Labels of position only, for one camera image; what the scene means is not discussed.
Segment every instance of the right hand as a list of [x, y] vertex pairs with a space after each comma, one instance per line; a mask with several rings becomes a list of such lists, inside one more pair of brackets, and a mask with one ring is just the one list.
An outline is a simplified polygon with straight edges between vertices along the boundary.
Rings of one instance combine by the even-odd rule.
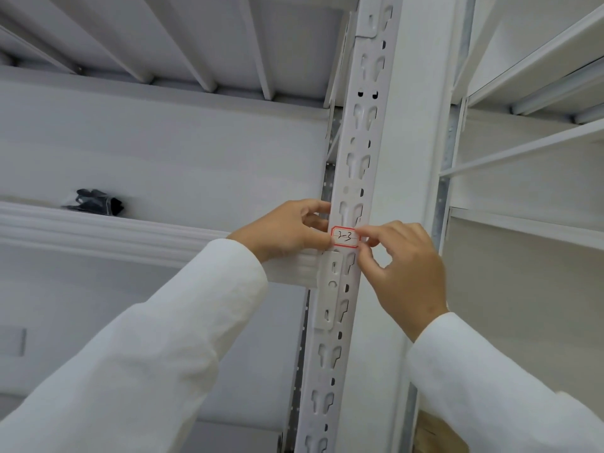
[[[419, 224], [393, 221], [356, 229], [359, 267], [373, 286], [383, 309], [413, 341], [440, 315], [449, 312], [445, 295], [445, 266], [430, 236]], [[372, 247], [381, 243], [392, 262], [382, 268]]]

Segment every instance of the label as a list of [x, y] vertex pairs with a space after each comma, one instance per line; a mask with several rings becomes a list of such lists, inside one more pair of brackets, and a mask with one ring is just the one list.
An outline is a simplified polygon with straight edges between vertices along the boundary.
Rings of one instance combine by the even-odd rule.
[[359, 236], [354, 228], [335, 226], [332, 228], [332, 237], [334, 246], [345, 248], [357, 248], [359, 246]]

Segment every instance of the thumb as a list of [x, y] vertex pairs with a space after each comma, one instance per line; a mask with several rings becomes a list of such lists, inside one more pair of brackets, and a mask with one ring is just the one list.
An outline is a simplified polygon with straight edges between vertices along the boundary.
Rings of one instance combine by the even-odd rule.
[[304, 226], [304, 247], [327, 251], [333, 246], [332, 236], [326, 232]]
[[372, 286], [383, 275], [383, 269], [373, 258], [373, 251], [365, 242], [359, 242], [359, 267]]

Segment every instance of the black object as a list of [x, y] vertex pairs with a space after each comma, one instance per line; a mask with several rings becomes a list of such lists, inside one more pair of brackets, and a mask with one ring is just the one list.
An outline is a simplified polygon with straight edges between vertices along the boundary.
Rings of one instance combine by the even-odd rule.
[[110, 197], [97, 189], [91, 191], [88, 189], [78, 189], [75, 201], [77, 205], [64, 205], [63, 208], [105, 216], [117, 216], [124, 210], [121, 200]]

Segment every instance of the white shelf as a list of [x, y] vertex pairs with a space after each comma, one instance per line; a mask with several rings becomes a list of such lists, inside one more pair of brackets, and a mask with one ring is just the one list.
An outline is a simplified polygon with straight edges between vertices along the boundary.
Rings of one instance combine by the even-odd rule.
[[[468, 105], [474, 106], [485, 101], [491, 105], [511, 107], [518, 102], [523, 102], [523, 99], [528, 96], [534, 97], [533, 94], [538, 90], [546, 86], [556, 86], [557, 81], [599, 59], [604, 46], [602, 38], [604, 38], [604, 5], [473, 93], [468, 99]], [[598, 80], [590, 77], [588, 84], [597, 84], [597, 82]], [[561, 84], [563, 88], [559, 91], [549, 87], [544, 99], [541, 95], [535, 94], [543, 100], [542, 106], [536, 104], [532, 98], [529, 101], [530, 105], [523, 102], [518, 107], [518, 111], [532, 112], [540, 109], [539, 106], [541, 108], [549, 106], [567, 98], [570, 90], [579, 91], [586, 85], [581, 81], [578, 84], [572, 82], [573, 85], [569, 86], [568, 78]], [[560, 108], [557, 107], [556, 110], [563, 111], [563, 105], [559, 106]]]
[[[184, 267], [227, 232], [0, 202], [0, 243], [139, 264]], [[316, 287], [318, 256], [265, 264], [269, 281]]]
[[560, 146], [572, 146], [579, 142], [589, 143], [602, 139], [604, 137], [604, 120], [595, 121], [584, 126], [576, 127], [574, 129], [564, 130], [554, 135], [546, 136], [530, 143], [525, 143], [520, 146], [506, 149], [501, 152], [490, 154], [488, 156], [471, 160], [469, 162], [462, 163], [457, 167], [449, 168], [440, 172], [442, 177], [454, 176], [460, 173], [466, 173], [471, 170], [477, 170], [479, 168], [490, 167], [498, 165], [503, 162], [509, 162], [511, 160], [517, 160], [519, 156], [525, 156], [527, 154], [534, 154], [545, 150], [547, 148], [554, 148]]
[[562, 226], [484, 211], [464, 210], [463, 208], [451, 208], [450, 215], [466, 221], [604, 250], [604, 232], [591, 229]]

